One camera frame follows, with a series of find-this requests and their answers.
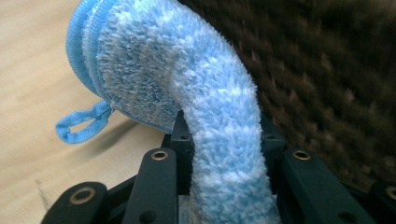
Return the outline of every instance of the wicker texture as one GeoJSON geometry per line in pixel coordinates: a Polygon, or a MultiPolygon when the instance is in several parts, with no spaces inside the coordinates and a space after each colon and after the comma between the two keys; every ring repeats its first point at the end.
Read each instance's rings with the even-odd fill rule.
{"type": "Polygon", "coordinates": [[[229,40],[289,147],[348,185],[396,181],[396,4],[180,0],[229,40]]]}

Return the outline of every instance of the blue elastic band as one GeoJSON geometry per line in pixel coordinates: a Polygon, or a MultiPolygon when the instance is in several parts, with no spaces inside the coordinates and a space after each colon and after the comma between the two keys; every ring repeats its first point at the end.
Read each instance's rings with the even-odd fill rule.
{"type": "Polygon", "coordinates": [[[55,126],[56,133],[68,144],[87,141],[105,128],[112,112],[111,106],[106,101],[101,101],[94,105],[91,110],[76,111],[59,120],[55,126]],[[71,133],[70,127],[90,119],[94,119],[94,121],[86,128],[79,132],[71,133]]]}

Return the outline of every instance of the wooden table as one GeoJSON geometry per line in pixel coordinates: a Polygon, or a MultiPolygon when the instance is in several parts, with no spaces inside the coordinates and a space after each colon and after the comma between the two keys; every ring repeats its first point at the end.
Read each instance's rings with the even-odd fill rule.
{"type": "Polygon", "coordinates": [[[100,99],[71,70],[64,42],[78,0],[0,5],[0,222],[39,223],[66,189],[135,175],[163,133],[115,112],[92,140],[63,143],[55,123],[100,99]]]}

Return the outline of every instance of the light blue sock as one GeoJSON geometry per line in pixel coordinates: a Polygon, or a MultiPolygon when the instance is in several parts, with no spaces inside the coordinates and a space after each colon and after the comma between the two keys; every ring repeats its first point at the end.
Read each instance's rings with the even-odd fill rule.
{"type": "MultiPolygon", "coordinates": [[[[97,111],[97,118],[107,111],[102,123],[111,108],[170,133],[184,111],[195,156],[180,223],[280,222],[261,154],[256,87],[209,24],[176,0],[89,0],[66,43],[75,73],[106,101],[97,111]]],[[[69,138],[68,124],[76,123],[58,127],[69,143],[100,131],[69,138]]]]}

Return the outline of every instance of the black mechanical frame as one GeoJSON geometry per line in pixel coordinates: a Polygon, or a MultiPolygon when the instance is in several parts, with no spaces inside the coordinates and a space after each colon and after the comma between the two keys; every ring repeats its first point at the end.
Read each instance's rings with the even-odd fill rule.
{"type": "MultiPolygon", "coordinates": [[[[369,193],[345,186],[308,150],[286,140],[262,116],[262,154],[285,224],[396,223],[396,183],[378,182],[369,193]]],[[[194,143],[180,111],[172,134],[144,156],[136,176],[113,189],[85,182],[68,189],[43,224],[178,223],[179,195],[191,186],[194,143]]]]}

